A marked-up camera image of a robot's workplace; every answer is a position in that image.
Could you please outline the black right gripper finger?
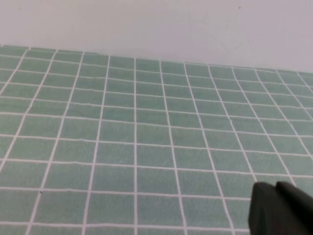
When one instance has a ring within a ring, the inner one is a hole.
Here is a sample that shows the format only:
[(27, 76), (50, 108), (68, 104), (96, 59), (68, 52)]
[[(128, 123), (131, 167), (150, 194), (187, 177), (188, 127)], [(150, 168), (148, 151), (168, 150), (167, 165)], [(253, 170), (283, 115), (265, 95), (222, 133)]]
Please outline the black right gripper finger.
[(248, 215), (252, 235), (311, 235), (313, 198), (294, 185), (253, 185)]

